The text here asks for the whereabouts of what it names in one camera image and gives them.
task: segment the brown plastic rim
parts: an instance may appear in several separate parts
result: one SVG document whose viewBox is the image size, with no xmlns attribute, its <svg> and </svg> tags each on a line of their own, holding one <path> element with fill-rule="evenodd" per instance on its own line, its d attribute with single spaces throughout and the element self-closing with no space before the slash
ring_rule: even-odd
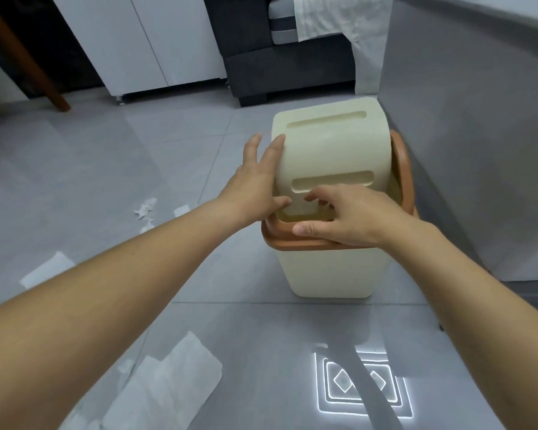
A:
<svg viewBox="0 0 538 430">
<path fill-rule="evenodd" d="M 413 216 L 414 186 L 409 153 L 401 135 L 391 129 L 392 173 L 402 192 L 401 208 Z M 263 238 L 269 247 L 278 251 L 334 251 L 338 249 L 365 249 L 370 246 L 349 246 L 323 238 L 297 237 L 293 234 L 296 222 L 282 222 L 272 214 L 261 223 Z"/>
</svg>

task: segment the fingernail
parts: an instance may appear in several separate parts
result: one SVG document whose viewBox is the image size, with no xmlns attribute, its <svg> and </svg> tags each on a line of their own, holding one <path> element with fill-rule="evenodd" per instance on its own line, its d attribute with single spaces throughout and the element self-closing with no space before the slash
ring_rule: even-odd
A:
<svg viewBox="0 0 538 430">
<path fill-rule="evenodd" d="M 298 223 L 295 226 L 293 226 L 293 233 L 294 235 L 303 236 L 305 235 L 305 227 Z"/>
</svg>

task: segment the floor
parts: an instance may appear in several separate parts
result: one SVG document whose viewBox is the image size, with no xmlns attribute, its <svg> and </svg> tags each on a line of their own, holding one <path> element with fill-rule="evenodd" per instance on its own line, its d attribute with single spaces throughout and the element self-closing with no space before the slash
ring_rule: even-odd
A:
<svg viewBox="0 0 538 430">
<path fill-rule="evenodd" d="M 136 236 L 133 210 L 156 197 L 155 223 L 214 198 L 255 132 L 270 141 L 281 111 L 350 99 L 350 89 L 290 93 L 239 108 L 225 87 L 169 93 L 123 107 L 110 97 L 69 113 L 0 116 L 0 302 L 56 251 L 78 263 Z M 393 264 L 369 299 L 294 295 L 259 224 L 225 241 L 78 405 L 100 419 L 126 359 L 164 358 L 192 331 L 223 377 L 191 429 L 372 428 L 362 405 L 330 401 L 313 350 L 385 361 L 409 429 L 502 428 L 427 305 Z"/>
</svg>

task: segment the white cabinet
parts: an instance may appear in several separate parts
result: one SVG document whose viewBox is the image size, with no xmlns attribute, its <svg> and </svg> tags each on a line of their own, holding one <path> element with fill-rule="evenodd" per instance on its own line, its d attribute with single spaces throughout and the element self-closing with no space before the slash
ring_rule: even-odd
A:
<svg viewBox="0 0 538 430">
<path fill-rule="evenodd" d="M 203 0 L 132 0 L 170 86 L 227 75 Z"/>
<path fill-rule="evenodd" d="M 203 0 L 54 0 L 114 96 L 225 78 Z"/>
</svg>

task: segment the trash can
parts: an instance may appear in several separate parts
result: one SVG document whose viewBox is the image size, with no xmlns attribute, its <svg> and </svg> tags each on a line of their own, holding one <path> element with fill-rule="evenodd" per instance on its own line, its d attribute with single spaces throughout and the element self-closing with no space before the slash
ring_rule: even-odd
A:
<svg viewBox="0 0 538 430">
<path fill-rule="evenodd" d="M 298 237 L 292 229 L 302 220 L 334 218 L 335 212 L 328 206 L 303 200 L 307 192 L 321 184 L 362 183 L 385 191 L 407 214 L 415 214 L 409 156 L 402 137 L 389 130 L 374 98 L 279 113 L 273 120 L 273 137 L 283 132 L 287 139 L 274 191 L 291 196 L 293 202 L 262 222 L 265 242 L 276 250 L 295 294 L 321 298 L 370 296 L 391 262 L 386 252 Z"/>
</svg>

